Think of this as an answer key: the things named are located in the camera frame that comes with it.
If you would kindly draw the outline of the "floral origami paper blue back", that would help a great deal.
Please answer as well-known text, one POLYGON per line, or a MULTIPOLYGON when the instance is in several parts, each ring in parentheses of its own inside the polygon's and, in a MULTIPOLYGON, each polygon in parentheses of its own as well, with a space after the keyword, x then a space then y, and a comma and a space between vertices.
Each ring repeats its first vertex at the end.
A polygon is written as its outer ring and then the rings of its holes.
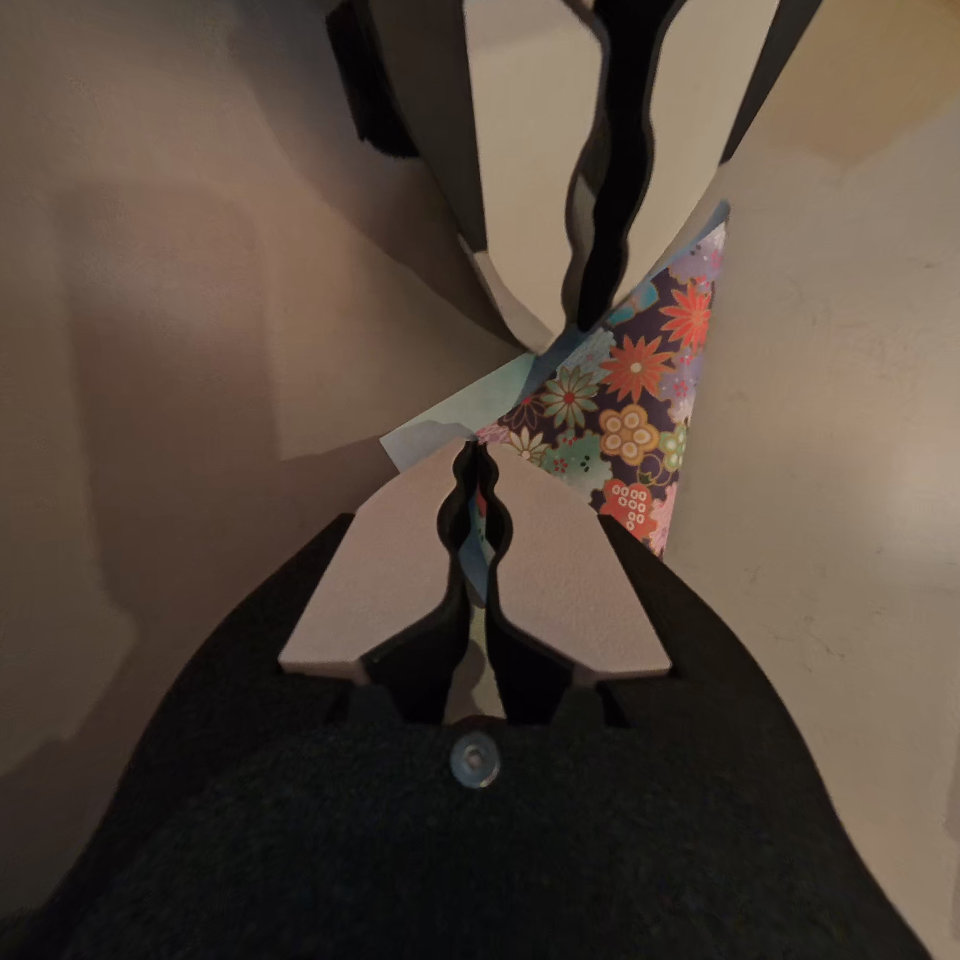
POLYGON ((730 205, 593 330, 522 354, 380 438, 404 472, 455 438, 502 445, 666 552, 730 205))

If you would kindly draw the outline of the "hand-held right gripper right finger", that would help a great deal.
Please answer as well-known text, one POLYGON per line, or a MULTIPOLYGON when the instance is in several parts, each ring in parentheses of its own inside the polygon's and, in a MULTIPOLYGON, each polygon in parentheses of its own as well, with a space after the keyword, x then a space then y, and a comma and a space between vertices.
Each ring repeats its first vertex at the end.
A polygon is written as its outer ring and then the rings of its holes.
POLYGON ((509 723, 550 723, 571 690, 669 674, 601 517, 574 487, 504 443, 482 444, 480 492, 486 653, 509 723))

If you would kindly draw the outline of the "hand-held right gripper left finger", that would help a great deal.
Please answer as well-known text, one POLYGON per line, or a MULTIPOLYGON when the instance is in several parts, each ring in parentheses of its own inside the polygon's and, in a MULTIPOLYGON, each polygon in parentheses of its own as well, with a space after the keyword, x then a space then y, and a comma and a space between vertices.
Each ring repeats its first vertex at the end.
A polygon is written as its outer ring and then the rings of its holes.
POLYGON ((441 724, 470 642, 459 558, 471 530, 477 442, 450 440, 349 517, 278 665, 390 693, 403 719, 441 724))

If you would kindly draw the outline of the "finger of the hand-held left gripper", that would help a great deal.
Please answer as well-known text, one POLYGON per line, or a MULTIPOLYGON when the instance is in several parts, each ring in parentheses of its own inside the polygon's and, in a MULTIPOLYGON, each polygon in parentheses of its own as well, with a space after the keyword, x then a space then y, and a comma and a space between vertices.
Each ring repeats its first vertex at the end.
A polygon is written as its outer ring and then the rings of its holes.
POLYGON ((464 2, 485 239, 462 239, 513 338, 544 354, 568 326, 570 195, 595 133, 606 51, 593 2, 464 2))
POLYGON ((598 138, 584 183, 593 237, 578 328, 593 327, 659 262, 697 207, 779 2, 594 2, 606 36, 598 138))

